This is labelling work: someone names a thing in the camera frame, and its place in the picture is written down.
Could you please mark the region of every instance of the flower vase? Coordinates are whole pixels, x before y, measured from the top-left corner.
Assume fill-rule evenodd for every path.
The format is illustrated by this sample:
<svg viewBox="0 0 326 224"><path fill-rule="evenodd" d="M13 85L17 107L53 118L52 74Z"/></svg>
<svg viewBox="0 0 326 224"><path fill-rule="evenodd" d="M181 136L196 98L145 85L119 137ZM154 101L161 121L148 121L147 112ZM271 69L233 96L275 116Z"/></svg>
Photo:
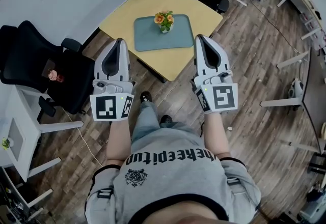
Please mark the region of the flower vase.
<svg viewBox="0 0 326 224"><path fill-rule="evenodd" d="M169 31L167 31L166 29L165 30L163 30L163 31L161 31L163 34L165 34L165 33L167 33L167 32L170 32L171 30L173 29L173 24L171 25L171 27L170 27L170 30Z"/></svg>

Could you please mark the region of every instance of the logo on sweatshirt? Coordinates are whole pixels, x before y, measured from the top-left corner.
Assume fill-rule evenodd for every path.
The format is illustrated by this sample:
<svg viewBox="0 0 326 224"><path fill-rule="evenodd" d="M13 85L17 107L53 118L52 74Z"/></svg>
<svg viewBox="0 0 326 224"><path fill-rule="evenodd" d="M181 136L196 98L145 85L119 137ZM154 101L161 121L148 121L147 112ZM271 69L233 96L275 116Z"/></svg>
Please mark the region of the logo on sweatshirt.
<svg viewBox="0 0 326 224"><path fill-rule="evenodd" d="M132 170L129 169L127 174L124 176L127 185L131 184L133 187L142 186L144 181L146 181L147 173L144 172L144 169L141 170Z"/></svg>

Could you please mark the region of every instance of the teal mat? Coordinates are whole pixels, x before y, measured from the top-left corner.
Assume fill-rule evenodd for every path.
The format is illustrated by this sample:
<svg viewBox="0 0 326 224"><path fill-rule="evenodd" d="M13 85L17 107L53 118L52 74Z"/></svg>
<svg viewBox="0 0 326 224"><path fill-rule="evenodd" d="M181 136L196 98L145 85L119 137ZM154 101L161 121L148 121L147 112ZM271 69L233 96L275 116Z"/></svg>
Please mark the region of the teal mat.
<svg viewBox="0 0 326 224"><path fill-rule="evenodd" d="M187 15L173 15L173 29L165 34L154 23L154 16L134 21L134 48L148 51L162 48L191 47L194 44L193 31Z"/></svg>

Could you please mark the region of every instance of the floor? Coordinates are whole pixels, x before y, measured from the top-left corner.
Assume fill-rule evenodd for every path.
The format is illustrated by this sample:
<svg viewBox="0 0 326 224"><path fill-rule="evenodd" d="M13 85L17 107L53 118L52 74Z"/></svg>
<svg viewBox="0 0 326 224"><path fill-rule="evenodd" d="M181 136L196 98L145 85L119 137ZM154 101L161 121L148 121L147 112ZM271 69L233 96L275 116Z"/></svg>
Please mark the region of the floor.
<svg viewBox="0 0 326 224"><path fill-rule="evenodd" d="M224 127L234 157L242 160L262 192L261 210L269 218L282 211L297 214L305 202L305 194L315 182L314 173L307 174L307 165L312 153L287 145L289 141L315 145L313 130L306 114L299 109L286 107L262 108L262 100L286 96L287 87L299 77L299 65L293 64L281 71L276 64L295 56L279 32L259 12L279 28L289 43L299 52L309 49L309 40L302 41L305 34L296 10L286 2L281 8L280 0L264 0L248 3L245 7L235 0L222 23L213 33L213 39L228 53L234 81L238 83L239 109L223 114ZM111 39L100 32L84 50L84 55L96 58ZM130 54L131 77L138 82L137 94L143 90L152 93L159 115L169 114L174 121L191 125L200 132L203 113L191 91L189 80L195 74L193 61L174 82L162 84ZM303 62L301 74L305 71ZM129 116L132 131L139 111L138 98ZM94 123L90 103L87 101L85 116L72 116L85 124L81 128L92 152L101 162L105 157L105 142L110 126ZM68 122L68 117L58 110L56 118L43 116L43 122ZM93 173L99 165L89 153L77 130L45 134L34 166L59 156L62 162L44 174L34 177L39 192L51 187L53 194L44 203L56 223L86 223L84 202L89 192ZM48 215L39 217L42 223L54 223ZM263 214L257 213L252 223L267 223Z"/></svg>

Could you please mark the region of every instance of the yellow table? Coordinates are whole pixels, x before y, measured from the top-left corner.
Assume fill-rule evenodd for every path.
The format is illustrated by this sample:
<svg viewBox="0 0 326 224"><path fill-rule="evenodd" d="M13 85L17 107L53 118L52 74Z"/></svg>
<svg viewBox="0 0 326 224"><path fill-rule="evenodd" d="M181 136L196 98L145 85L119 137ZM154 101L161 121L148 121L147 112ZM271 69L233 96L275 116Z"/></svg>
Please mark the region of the yellow table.
<svg viewBox="0 0 326 224"><path fill-rule="evenodd" d="M154 16L164 10L189 17L194 37L210 36L222 16L198 0L128 0L110 14L100 29L110 37L126 40L128 49L139 60L169 81L173 81L194 56L194 47L169 48L138 52L134 48L133 22L139 17Z"/></svg>

